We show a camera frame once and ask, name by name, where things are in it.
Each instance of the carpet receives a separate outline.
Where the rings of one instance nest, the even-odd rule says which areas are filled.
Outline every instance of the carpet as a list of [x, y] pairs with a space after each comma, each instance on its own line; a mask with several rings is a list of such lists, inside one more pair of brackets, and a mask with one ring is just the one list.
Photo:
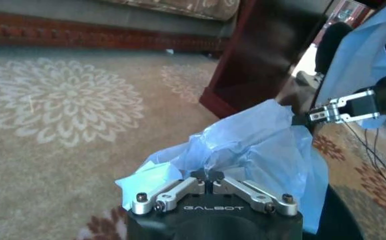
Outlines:
[[[216, 64], [198, 54], [0, 47], [0, 239], [124, 239], [114, 181], [218, 120], [198, 103]], [[379, 138], [386, 161], [386, 125]], [[386, 239], [386, 185], [359, 139], [327, 125], [314, 147], [366, 239]]]

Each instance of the red floral pattern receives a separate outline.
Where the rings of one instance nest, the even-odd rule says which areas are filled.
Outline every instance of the red floral pattern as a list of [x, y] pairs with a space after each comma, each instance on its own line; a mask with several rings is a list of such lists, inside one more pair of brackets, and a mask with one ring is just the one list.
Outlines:
[[87, 228], [79, 232], [78, 240], [124, 240], [127, 238], [127, 211], [122, 206], [107, 213], [108, 217], [91, 217]]
[[312, 146], [319, 150], [323, 155], [330, 156], [332, 159], [336, 159], [339, 161], [346, 161], [342, 149], [324, 136], [316, 135], [314, 137]]
[[[362, 163], [360, 167], [355, 167], [355, 170], [360, 174], [360, 179], [363, 181], [362, 186], [367, 192], [372, 195], [375, 203], [386, 210], [386, 180], [382, 175], [375, 171], [375, 169]], [[386, 170], [380, 168], [380, 172], [386, 177]]]

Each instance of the crumpled plastic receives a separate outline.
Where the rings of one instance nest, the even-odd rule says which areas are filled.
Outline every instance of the crumpled plastic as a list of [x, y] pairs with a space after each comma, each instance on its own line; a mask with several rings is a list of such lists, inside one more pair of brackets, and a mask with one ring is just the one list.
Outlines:
[[200, 168], [252, 180], [279, 196], [290, 193], [303, 214], [303, 229], [316, 233], [328, 186], [328, 168], [303, 126], [291, 126], [290, 107], [267, 100], [222, 119], [188, 142], [150, 155], [134, 175], [115, 181], [124, 209], [135, 194], [148, 193]]
[[[322, 105], [330, 98], [352, 94], [386, 77], [386, 7], [343, 38], [316, 98]], [[378, 128], [386, 115], [366, 119], [359, 125]]]

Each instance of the decorative wooden trim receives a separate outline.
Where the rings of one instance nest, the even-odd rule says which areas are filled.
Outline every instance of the decorative wooden trim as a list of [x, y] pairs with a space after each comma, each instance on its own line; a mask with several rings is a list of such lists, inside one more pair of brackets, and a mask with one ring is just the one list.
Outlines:
[[228, 38], [0, 13], [0, 45], [222, 51], [227, 42]]

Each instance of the wire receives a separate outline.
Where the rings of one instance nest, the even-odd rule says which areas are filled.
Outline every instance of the wire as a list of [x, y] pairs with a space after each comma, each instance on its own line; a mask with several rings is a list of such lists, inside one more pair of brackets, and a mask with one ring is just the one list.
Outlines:
[[364, 130], [364, 142], [363, 140], [360, 139], [360, 137], [358, 136], [355, 130], [351, 128], [351, 126], [344, 122], [344, 125], [348, 127], [350, 131], [352, 132], [352, 134], [355, 135], [355, 137], [358, 138], [359, 142], [362, 143], [362, 145], [364, 146], [366, 148], [366, 154], [367, 154], [367, 157], [368, 157], [368, 160], [370, 160], [370, 163], [371, 163], [371, 166], [374, 168], [374, 170], [376, 171], [376, 173], [382, 176], [382, 178], [384, 179], [386, 181], [386, 175], [384, 173], [382, 172], [382, 169], [379, 167], [379, 164], [382, 165], [384, 171], [386, 171], [386, 164], [384, 162], [382, 161], [380, 157], [376, 155], [376, 143], [378, 143], [378, 137], [379, 137], [379, 129], [376, 129], [376, 134], [375, 134], [375, 139], [374, 139], [374, 150], [370, 149], [368, 147], [368, 138], [367, 138], [367, 132], [368, 130], [366, 129]]

